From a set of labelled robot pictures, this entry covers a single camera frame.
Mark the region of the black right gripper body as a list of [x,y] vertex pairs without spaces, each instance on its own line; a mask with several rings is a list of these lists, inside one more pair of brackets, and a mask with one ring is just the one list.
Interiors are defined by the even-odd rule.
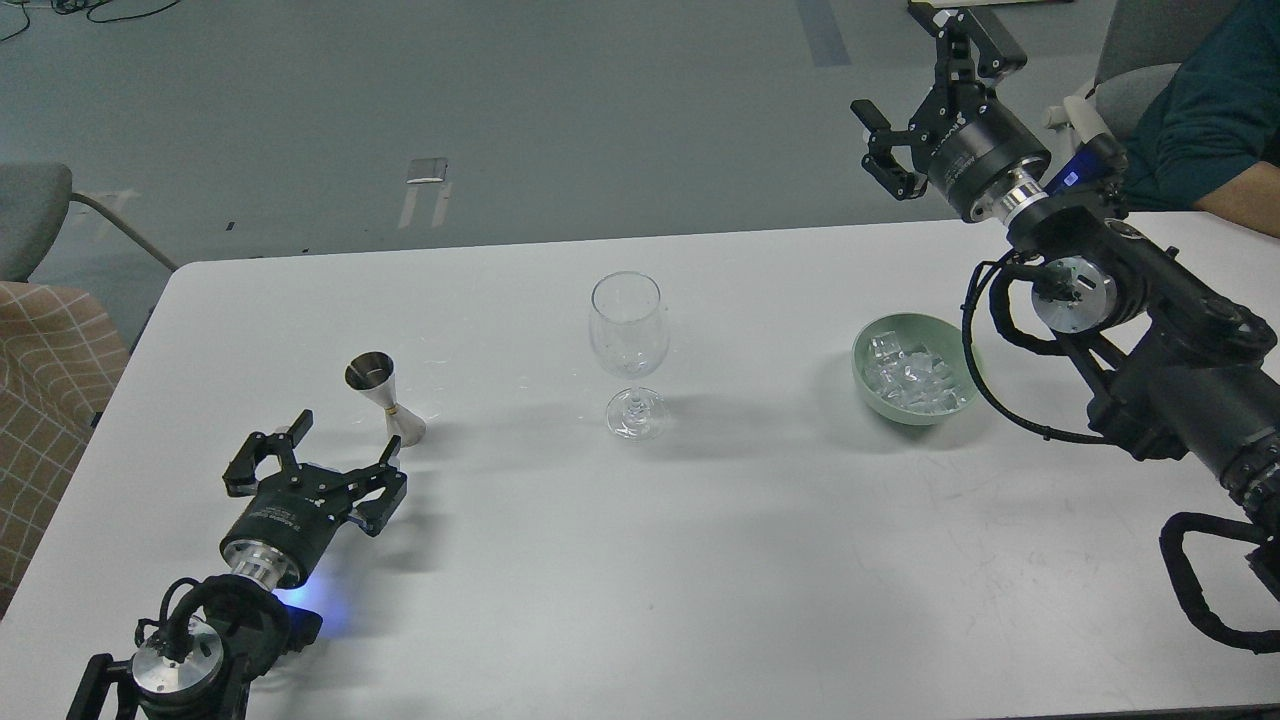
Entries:
[[991,91],[932,90],[911,117],[911,164],[965,223],[986,191],[1011,170],[1041,179],[1048,149]]

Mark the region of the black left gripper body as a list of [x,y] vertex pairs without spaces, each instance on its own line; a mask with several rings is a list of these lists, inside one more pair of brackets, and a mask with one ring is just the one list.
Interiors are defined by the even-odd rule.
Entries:
[[266,591],[300,588],[344,524],[369,537],[381,534],[407,484],[401,469],[378,491],[348,491],[346,473],[311,464],[301,465],[293,477],[279,471],[260,482],[221,539],[223,560],[232,573]]

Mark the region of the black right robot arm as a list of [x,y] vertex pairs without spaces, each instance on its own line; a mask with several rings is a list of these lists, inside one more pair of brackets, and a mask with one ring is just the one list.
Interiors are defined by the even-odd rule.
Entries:
[[1065,356],[1093,395],[1089,432],[1023,416],[1046,439],[1111,445],[1137,460],[1194,454],[1239,505],[1244,521],[1172,515],[1158,544],[1188,620],[1210,639],[1253,653],[1277,651],[1276,632],[1228,626],[1207,605],[1184,552],[1196,532],[1253,544],[1247,561],[1277,592],[1277,382],[1262,368],[1277,337],[1248,307],[1211,290],[1125,220],[1121,141],[1082,95],[1048,124],[1076,138],[1071,158],[1046,177],[1050,151],[1005,106],[996,85],[1027,55],[988,9],[908,3],[934,40],[931,90],[905,129],[873,101],[852,102],[867,128],[863,168],[899,200],[934,186],[966,223],[998,219],[1010,250],[980,263],[961,306],[963,354],[978,392],[1002,404],[982,378],[972,323],[982,297],[996,331],[1042,356]]

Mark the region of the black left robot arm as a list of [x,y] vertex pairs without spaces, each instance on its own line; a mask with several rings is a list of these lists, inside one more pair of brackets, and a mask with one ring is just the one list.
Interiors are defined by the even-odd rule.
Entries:
[[252,683],[317,639],[321,615],[283,602],[279,591],[307,583],[343,525],[379,536],[408,478],[397,433],[365,468],[298,461],[312,423],[303,410],[283,430],[246,438],[221,478],[230,497],[248,500],[220,543],[227,571],[175,580],[157,616],[137,621],[128,659],[92,656],[68,717],[96,719],[114,697],[118,719],[242,719]]

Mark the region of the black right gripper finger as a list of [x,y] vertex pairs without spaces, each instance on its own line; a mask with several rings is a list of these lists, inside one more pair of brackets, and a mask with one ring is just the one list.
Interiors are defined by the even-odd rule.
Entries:
[[937,51],[931,102],[937,111],[995,105],[996,86],[1028,63],[1024,47],[989,9],[934,9],[931,20]]
[[851,113],[867,131],[867,151],[861,168],[899,201],[919,199],[927,190],[928,179],[919,170],[909,170],[893,154],[897,147],[920,147],[929,135],[920,129],[893,129],[869,99],[851,101]]

